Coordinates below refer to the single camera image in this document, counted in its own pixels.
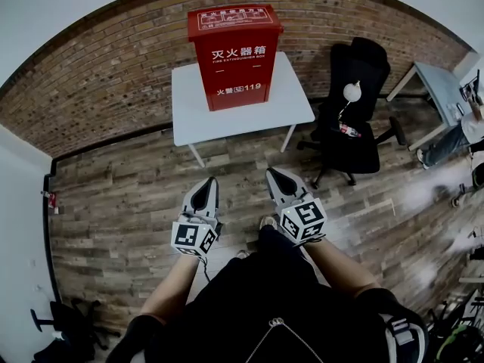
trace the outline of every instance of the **fire extinguisher box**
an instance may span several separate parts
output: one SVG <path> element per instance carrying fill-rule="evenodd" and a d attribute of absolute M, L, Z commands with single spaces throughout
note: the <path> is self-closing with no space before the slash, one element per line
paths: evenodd
<path fill-rule="evenodd" d="M 282 25 L 270 5 L 188 12 L 210 110 L 266 102 Z"/>

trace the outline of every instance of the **fire extinguisher label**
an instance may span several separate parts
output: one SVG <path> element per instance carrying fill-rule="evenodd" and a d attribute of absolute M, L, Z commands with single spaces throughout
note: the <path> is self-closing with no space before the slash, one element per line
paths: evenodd
<path fill-rule="evenodd" d="M 273 23 L 265 8 L 217 10 L 198 14 L 198 29 Z"/>
<path fill-rule="evenodd" d="M 241 47 L 230 50 L 212 51 L 212 62 L 214 64 L 221 62 L 242 61 L 244 59 L 255 59 L 265 56 L 265 46 L 257 45 L 256 47 Z"/>
<path fill-rule="evenodd" d="M 221 90 L 217 90 L 217 95 L 224 95 L 224 94 L 233 94 L 233 93 L 241 93 L 241 92 L 247 92 L 249 90 L 257 90 L 258 88 L 261 88 L 260 83 L 256 83 L 255 85 L 245 85 L 245 86 L 235 86 L 234 88 L 225 88 Z"/>

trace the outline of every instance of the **chair backrest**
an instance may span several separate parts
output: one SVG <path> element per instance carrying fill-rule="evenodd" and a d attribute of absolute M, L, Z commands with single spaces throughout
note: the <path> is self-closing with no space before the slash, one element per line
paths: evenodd
<path fill-rule="evenodd" d="M 353 44 L 336 44 L 331 48 L 331 85 L 327 105 L 339 113 L 347 100 L 343 89 L 348 83 L 360 81 L 361 98 L 350 104 L 344 119 L 369 121 L 373 116 L 378 95 L 390 72 L 385 50 L 377 43 L 355 38 Z"/>

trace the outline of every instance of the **cable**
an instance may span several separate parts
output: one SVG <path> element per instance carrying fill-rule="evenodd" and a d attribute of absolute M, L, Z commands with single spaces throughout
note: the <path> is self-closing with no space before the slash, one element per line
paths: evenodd
<path fill-rule="evenodd" d="M 294 245 L 293 248 L 301 247 L 301 246 L 303 246 L 305 244 L 309 244 L 309 243 L 321 242 L 324 237 L 326 237 L 326 234 L 324 234 L 320 237 L 317 237 L 317 238 L 311 238 L 311 239 L 307 240 L 306 242 L 301 242 L 300 244 Z"/>
<path fill-rule="evenodd" d="M 338 121 L 341 120 L 341 116 L 343 115 L 343 112 L 345 111 L 345 109 L 348 107 L 349 104 L 351 104 L 351 101 L 348 101 L 348 104 L 346 104 L 343 110 L 340 111 L 340 114 L 338 114 Z"/>
<path fill-rule="evenodd" d="M 200 258 L 200 261 L 203 263 L 203 273 L 205 274 L 205 278 L 208 282 L 210 282 L 209 275 L 206 273 L 206 266 L 208 264 L 208 260 L 205 260 L 203 258 Z"/>

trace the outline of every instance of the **person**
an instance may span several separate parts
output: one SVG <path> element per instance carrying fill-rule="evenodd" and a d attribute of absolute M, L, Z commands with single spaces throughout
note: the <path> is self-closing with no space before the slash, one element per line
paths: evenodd
<path fill-rule="evenodd" d="M 318 283 L 274 218 L 262 220 L 257 246 L 256 253 L 231 259 L 187 305 L 199 260 L 181 255 L 107 363 L 396 362 L 389 359 L 391 334 L 382 314 L 425 329 L 418 315 L 325 238 L 303 246 L 330 287 Z M 398 361 L 421 362 L 411 355 Z"/>
<path fill-rule="evenodd" d="M 462 206 L 468 194 L 474 194 L 484 188 L 484 140 L 470 146 L 470 168 L 471 179 L 467 186 L 465 183 L 459 185 L 460 193 L 452 199 L 452 207 Z"/>
<path fill-rule="evenodd" d="M 425 169 L 435 166 L 454 152 L 484 139 L 484 106 L 469 98 L 471 113 L 464 115 L 461 122 L 448 131 L 435 145 L 428 149 L 417 149 L 417 158 Z"/>

